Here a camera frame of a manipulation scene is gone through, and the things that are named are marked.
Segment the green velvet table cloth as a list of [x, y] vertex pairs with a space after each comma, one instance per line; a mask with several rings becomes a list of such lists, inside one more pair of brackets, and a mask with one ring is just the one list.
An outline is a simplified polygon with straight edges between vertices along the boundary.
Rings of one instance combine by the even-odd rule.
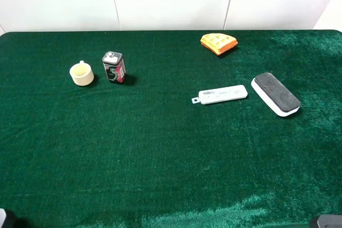
[[[341, 214], [341, 33], [202, 31], [1, 36], [1, 207], [22, 227], [267, 227]], [[123, 83], [102, 58], [123, 54]], [[83, 60], [94, 80], [76, 85]], [[301, 102], [275, 114], [272, 73]], [[243, 85], [244, 99], [193, 104]]]

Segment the cream ceramic cup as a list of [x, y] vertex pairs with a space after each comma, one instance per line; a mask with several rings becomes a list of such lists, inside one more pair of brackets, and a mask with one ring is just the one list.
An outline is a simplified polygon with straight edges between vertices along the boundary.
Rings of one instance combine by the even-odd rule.
[[69, 74], [73, 82], [81, 87], [91, 84], [94, 80], [94, 74], [91, 66], [83, 60], [73, 65], [69, 70]]

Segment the black white whiteboard eraser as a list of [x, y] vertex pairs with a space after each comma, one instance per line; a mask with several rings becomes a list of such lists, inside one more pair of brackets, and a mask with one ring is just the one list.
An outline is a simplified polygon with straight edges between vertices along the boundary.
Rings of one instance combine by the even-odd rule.
[[280, 117], [290, 116], [300, 109], [299, 99], [270, 72], [257, 75], [251, 86], [264, 103]]

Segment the orange toy waffle wedge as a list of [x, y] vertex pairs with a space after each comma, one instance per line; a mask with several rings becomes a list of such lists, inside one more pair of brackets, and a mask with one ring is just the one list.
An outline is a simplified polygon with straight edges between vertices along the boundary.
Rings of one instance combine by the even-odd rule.
[[211, 50], [217, 56], [234, 48], [238, 41], [236, 38], [223, 33], [205, 34], [200, 39], [201, 45]]

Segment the black white device bottom left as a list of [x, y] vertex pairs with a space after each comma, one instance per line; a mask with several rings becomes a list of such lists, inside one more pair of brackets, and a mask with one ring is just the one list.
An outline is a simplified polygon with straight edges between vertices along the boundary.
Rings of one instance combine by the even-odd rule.
[[0, 209], [0, 227], [1, 228], [13, 228], [16, 222], [15, 214], [10, 211], [1, 208]]

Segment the clear white plastic case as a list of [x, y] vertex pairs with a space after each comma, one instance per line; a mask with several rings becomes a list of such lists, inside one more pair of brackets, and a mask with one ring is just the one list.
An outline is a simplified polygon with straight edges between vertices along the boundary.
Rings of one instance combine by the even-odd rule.
[[246, 88], [243, 85], [235, 85], [224, 88], [202, 90], [198, 96], [191, 99], [193, 104], [202, 105], [216, 104], [225, 101], [244, 99], [248, 96]]

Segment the black red gum canister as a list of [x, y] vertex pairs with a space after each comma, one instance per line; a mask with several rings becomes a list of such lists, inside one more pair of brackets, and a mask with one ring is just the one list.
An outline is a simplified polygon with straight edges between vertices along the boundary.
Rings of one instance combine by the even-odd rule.
[[111, 83], [123, 83], [126, 78], [126, 67], [123, 54], [118, 52], [106, 52], [102, 58], [107, 79]]

